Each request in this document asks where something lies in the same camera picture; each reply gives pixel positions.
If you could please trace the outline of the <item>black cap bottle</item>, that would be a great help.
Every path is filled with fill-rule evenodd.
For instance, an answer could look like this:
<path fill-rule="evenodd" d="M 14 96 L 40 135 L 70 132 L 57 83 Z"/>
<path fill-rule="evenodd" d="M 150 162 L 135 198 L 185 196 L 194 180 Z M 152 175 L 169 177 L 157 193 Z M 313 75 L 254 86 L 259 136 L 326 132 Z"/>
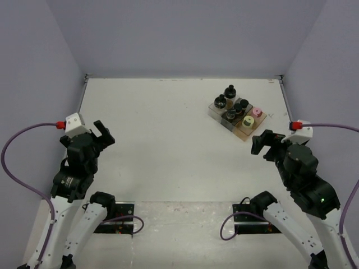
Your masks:
<path fill-rule="evenodd" d="M 236 116 L 242 116 L 244 113 L 243 106 L 240 103 L 235 103 L 233 106 L 234 110 L 236 111 Z"/>

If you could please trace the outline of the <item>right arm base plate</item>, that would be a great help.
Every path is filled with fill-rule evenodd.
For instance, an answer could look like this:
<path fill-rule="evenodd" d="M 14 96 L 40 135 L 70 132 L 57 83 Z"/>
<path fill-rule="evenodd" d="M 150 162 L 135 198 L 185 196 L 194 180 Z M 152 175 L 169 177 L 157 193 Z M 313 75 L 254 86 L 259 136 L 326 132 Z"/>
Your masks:
<path fill-rule="evenodd" d="M 253 214 L 250 207 L 250 198 L 245 197 L 241 202 L 232 205 L 233 213 L 249 212 Z M 234 229 L 238 235 L 249 234 L 280 234 L 277 227 L 262 221 L 251 215 L 236 215 L 234 219 Z"/>

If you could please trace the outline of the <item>pink lid spice jar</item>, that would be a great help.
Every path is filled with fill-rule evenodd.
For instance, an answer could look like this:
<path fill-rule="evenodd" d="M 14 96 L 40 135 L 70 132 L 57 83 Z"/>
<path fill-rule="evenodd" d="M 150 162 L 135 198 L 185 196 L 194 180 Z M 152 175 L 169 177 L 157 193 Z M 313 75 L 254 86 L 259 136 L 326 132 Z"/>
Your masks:
<path fill-rule="evenodd" d="M 254 107 L 251 111 L 251 116 L 254 118 L 254 119 L 258 119 L 262 116 L 263 114 L 263 111 L 258 108 L 258 107 Z"/>

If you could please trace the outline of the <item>black grinder pepper bottle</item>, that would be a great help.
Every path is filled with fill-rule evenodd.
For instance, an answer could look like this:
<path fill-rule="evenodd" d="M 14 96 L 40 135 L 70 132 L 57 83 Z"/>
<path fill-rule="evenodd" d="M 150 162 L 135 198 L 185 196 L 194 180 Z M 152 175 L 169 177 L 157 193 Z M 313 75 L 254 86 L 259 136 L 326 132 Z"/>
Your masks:
<path fill-rule="evenodd" d="M 227 110 L 225 117 L 226 117 L 227 121 L 233 122 L 236 115 L 237 115 L 237 112 L 235 109 L 229 109 L 229 110 Z"/>

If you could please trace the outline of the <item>large white salt jar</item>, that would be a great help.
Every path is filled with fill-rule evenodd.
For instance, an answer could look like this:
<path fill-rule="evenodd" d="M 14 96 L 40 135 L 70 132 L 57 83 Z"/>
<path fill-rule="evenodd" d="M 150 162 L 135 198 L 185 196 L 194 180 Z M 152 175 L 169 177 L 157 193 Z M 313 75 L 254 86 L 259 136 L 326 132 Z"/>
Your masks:
<path fill-rule="evenodd" d="M 225 98 L 224 94 L 220 94 L 214 100 L 214 107 L 218 110 L 223 110 L 227 106 L 227 99 Z"/>

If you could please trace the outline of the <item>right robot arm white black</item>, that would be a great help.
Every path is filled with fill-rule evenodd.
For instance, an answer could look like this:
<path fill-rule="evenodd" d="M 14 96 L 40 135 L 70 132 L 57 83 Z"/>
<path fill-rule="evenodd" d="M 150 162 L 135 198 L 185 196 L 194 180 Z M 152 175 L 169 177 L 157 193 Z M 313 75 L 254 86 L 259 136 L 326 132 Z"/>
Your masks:
<path fill-rule="evenodd" d="M 345 241 L 339 198 L 334 188 L 318 176 L 319 161 L 311 149 L 267 129 L 253 136 L 251 154 L 258 155 L 265 146 L 269 150 L 263 158 L 275 164 L 283 185 L 317 236 L 296 223 L 268 191 L 251 200 L 251 216 L 274 225 L 296 247 L 309 268 L 356 268 L 357 256 Z"/>

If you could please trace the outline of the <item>yellow lid spice jar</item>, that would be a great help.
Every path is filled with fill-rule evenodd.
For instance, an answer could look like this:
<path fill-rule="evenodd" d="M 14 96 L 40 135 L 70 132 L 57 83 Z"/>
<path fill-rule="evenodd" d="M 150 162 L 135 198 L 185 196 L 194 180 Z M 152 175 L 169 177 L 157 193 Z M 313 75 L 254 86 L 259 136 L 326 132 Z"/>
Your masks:
<path fill-rule="evenodd" d="M 250 115 L 245 116 L 242 120 L 242 127 L 245 129 L 253 129 L 254 124 L 255 119 Z"/>

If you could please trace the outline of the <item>black label spice bottle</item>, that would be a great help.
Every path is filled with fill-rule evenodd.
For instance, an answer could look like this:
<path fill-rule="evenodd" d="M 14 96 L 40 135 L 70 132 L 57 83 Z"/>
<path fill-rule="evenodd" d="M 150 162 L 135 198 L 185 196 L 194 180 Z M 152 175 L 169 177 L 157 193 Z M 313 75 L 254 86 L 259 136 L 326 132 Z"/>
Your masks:
<path fill-rule="evenodd" d="M 242 111 L 247 113 L 248 110 L 251 108 L 251 105 L 247 99 L 241 99 L 240 104 L 242 105 Z"/>

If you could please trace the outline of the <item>brown spice jar black lid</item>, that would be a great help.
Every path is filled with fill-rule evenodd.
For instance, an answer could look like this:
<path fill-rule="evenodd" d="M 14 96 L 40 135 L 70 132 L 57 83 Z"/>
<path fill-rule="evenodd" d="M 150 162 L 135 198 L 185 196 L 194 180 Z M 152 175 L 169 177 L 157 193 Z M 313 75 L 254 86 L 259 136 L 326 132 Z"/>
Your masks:
<path fill-rule="evenodd" d="M 226 109 L 230 109 L 236 99 L 237 91 L 234 85 L 229 85 L 224 91 L 224 97 L 226 99 Z"/>

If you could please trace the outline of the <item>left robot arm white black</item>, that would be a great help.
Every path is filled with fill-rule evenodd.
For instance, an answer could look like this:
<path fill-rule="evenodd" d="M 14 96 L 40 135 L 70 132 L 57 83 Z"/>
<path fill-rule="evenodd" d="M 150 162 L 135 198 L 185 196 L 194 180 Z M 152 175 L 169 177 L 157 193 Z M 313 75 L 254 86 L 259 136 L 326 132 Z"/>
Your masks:
<path fill-rule="evenodd" d="M 115 197 L 96 192 L 90 197 L 80 221 L 72 226 L 98 171 L 100 153 L 115 143 L 100 120 L 95 121 L 94 126 L 100 136 L 87 129 L 80 119 L 68 119 L 64 123 L 66 132 L 60 142 L 67 149 L 67 156 L 53 179 L 50 213 L 38 246 L 22 268 L 75 268 L 95 229 L 103 220 L 115 217 Z"/>

